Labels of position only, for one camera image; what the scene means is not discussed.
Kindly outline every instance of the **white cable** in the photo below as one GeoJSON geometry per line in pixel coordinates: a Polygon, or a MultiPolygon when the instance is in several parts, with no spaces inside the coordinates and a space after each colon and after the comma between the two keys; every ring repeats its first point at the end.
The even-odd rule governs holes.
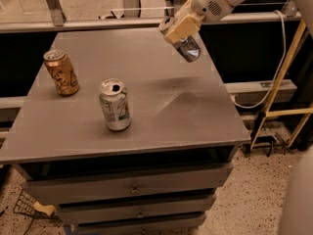
{"type": "Polygon", "coordinates": [[[260,104],[262,104],[265,101],[265,99],[268,97],[268,95],[270,94],[270,92],[271,92],[271,90],[273,88],[273,85],[274,85],[275,79],[277,77],[277,74],[278,74],[279,70],[281,69],[282,63],[284,61],[284,58],[285,58],[285,55],[286,55],[286,33],[285,33],[284,17],[283,17],[283,14],[280,11],[274,11],[274,13],[276,13],[281,18],[281,22],[282,22],[282,34],[283,34],[283,44],[284,44],[284,52],[283,52],[282,59],[281,59],[280,63],[278,64],[277,68],[276,68],[276,71],[275,71],[273,80],[271,82],[270,88],[267,91],[267,93],[265,94],[265,96],[262,98],[262,100],[260,102],[258,102],[257,104],[253,105],[253,106],[242,106],[242,105],[236,103],[236,99],[234,99],[234,104],[236,106],[240,107],[240,108],[252,109],[252,108],[255,108],[255,107],[259,106],[260,104]]]}

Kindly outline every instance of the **black cable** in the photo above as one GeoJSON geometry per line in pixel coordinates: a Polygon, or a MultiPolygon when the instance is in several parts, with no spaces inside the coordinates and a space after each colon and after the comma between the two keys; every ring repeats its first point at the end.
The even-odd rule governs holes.
{"type": "Polygon", "coordinates": [[[32,225],[34,219],[35,219],[35,218],[33,217],[32,220],[31,220],[31,222],[30,222],[30,224],[28,225],[27,230],[23,233],[23,235],[26,235],[26,234],[27,234],[27,232],[29,231],[29,229],[30,229],[30,227],[31,227],[31,225],[32,225]]]}

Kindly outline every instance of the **white soda can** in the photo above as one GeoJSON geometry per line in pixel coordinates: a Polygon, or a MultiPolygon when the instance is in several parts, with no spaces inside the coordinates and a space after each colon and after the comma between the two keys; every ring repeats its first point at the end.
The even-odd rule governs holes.
{"type": "Polygon", "coordinates": [[[105,80],[100,85],[99,100],[107,127],[111,130],[123,130],[130,124],[127,101],[127,89],[118,79],[105,80]]]}

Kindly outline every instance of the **drawer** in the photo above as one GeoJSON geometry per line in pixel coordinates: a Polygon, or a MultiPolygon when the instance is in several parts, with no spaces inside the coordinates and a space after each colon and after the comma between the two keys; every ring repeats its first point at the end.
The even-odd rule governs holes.
{"type": "Polygon", "coordinates": [[[84,205],[63,205],[64,207],[57,208],[57,216],[64,223],[79,224],[119,219],[144,219],[175,213],[205,212],[211,208],[216,199],[215,194],[208,192],[211,191],[88,202],[84,205]]]}
{"type": "Polygon", "coordinates": [[[128,198],[223,186],[233,165],[202,164],[128,173],[28,181],[24,190],[43,205],[128,198]]]}
{"type": "Polygon", "coordinates": [[[148,232],[180,228],[196,228],[202,225],[204,221],[204,213],[191,213],[171,217],[153,218],[146,221],[109,222],[78,226],[75,231],[81,235],[144,235],[148,232]]]}

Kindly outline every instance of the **floor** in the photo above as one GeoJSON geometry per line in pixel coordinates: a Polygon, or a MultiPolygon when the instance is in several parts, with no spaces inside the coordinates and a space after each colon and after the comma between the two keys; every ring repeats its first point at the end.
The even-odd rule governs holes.
{"type": "MultiPolygon", "coordinates": [[[[61,0],[67,18],[97,20],[115,9],[122,10],[121,0],[61,0]]],[[[146,10],[143,17],[163,13],[164,0],[142,0],[146,10]]],[[[44,0],[0,0],[0,23],[50,22],[44,0]]],[[[264,133],[279,132],[287,140],[289,133],[280,122],[265,126],[264,133]]],[[[233,159],[234,170],[224,187],[217,190],[217,200],[206,213],[207,219],[196,230],[175,230],[161,235],[271,235],[277,234],[284,197],[293,167],[303,152],[277,149],[268,158],[266,150],[255,149],[246,156],[241,149],[233,159]]],[[[14,213],[22,190],[23,178],[10,169],[6,184],[0,191],[0,235],[69,235],[72,227],[56,219],[34,219],[14,213]]]]}
{"type": "MultiPolygon", "coordinates": [[[[285,140],[289,132],[281,122],[270,121],[262,135],[279,133],[285,140]]],[[[268,149],[255,149],[245,155],[241,149],[233,159],[234,170],[224,187],[217,190],[217,200],[207,219],[196,230],[180,229],[154,235],[271,235],[277,234],[286,188],[293,167],[305,152],[276,148],[270,157],[268,149]]],[[[1,235],[23,235],[32,218],[14,213],[22,190],[23,178],[11,169],[1,190],[1,235]]],[[[69,235],[73,227],[56,219],[34,219],[26,234],[69,235]]]]}

